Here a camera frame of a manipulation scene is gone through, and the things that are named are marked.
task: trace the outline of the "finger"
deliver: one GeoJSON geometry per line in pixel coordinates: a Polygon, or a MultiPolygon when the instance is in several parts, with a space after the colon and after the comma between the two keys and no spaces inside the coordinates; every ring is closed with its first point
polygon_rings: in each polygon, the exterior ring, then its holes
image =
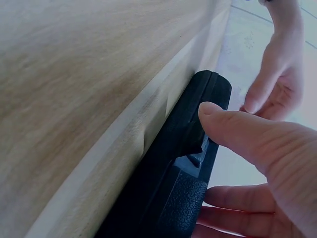
{"type": "Polygon", "coordinates": [[[199,118],[211,140],[228,147],[252,164],[255,164],[259,138],[271,129],[273,123],[244,112],[226,112],[210,102],[200,105],[199,118]]]}
{"type": "Polygon", "coordinates": [[[305,134],[312,133],[312,130],[294,123],[274,122],[243,112],[227,112],[209,102],[200,105],[199,118],[211,140],[233,150],[266,176],[273,168],[284,169],[285,164],[277,162],[294,148],[301,148],[309,139],[305,134]]]}
{"type": "Polygon", "coordinates": [[[249,88],[245,98],[244,108],[251,114],[261,109],[283,72],[283,69],[271,57],[271,51],[272,49],[268,46],[264,52],[260,72],[249,88]]]}
{"type": "Polygon", "coordinates": [[[203,206],[197,223],[247,237],[268,237],[273,218],[273,213],[247,213],[203,206]]]}
{"type": "Polygon", "coordinates": [[[268,120],[281,121],[296,108],[299,102],[294,91],[277,82],[268,100],[255,115],[268,120]]]}
{"type": "Polygon", "coordinates": [[[226,234],[202,225],[196,225],[192,238],[238,238],[238,236],[226,234]]]}
{"type": "Polygon", "coordinates": [[[215,207],[245,212],[275,212],[275,200],[267,184],[212,187],[206,192],[205,202],[215,207]]]}
{"type": "Polygon", "coordinates": [[[293,111],[292,108],[286,107],[282,104],[272,104],[269,107],[264,108],[263,110],[256,113],[257,116],[274,121],[282,121],[287,115],[293,111]]]}

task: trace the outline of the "textured grip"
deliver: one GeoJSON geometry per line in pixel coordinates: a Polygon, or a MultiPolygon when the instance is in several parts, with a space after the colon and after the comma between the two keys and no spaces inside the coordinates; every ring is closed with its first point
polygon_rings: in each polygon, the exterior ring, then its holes
{"type": "Polygon", "coordinates": [[[153,236],[189,238],[202,206],[207,184],[180,172],[153,236]]]}

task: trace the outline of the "white floor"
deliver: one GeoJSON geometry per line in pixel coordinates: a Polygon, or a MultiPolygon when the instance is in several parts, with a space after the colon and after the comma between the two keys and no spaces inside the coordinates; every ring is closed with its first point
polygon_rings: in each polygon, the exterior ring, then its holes
{"type": "MultiPolygon", "coordinates": [[[[302,0],[301,7],[306,28],[305,99],[303,105],[288,120],[317,128],[314,101],[317,77],[317,1],[302,0]]],[[[238,110],[245,93],[260,69],[263,51],[273,33],[273,24],[266,8],[257,0],[233,0],[216,71],[232,84],[230,110],[238,110]]],[[[266,182],[254,166],[221,147],[209,186],[249,185],[266,182]]]]}

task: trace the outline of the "fingernail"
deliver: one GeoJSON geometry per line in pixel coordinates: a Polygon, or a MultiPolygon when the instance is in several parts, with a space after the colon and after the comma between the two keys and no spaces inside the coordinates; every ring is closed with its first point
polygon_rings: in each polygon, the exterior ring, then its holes
{"type": "Polygon", "coordinates": [[[256,112],[259,110],[259,104],[256,103],[256,102],[252,102],[252,103],[249,104],[249,105],[246,104],[246,105],[244,106],[244,109],[245,109],[248,113],[254,114],[254,113],[256,113],[256,112]]]}
{"type": "Polygon", "coordinates": [[[219,110],[221,110],[221,107],[211,102],[203,102],[199,105],[199,112],[205,115],[211,115],[219,110]]]}

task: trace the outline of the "light wood surface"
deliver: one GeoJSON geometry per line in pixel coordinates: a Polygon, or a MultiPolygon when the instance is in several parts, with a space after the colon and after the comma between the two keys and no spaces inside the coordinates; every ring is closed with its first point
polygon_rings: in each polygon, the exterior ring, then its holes
{"type": "Polygon", "coordinates": [[[0,0],[0,238],[91,238],[230,0],[0,0]]]}

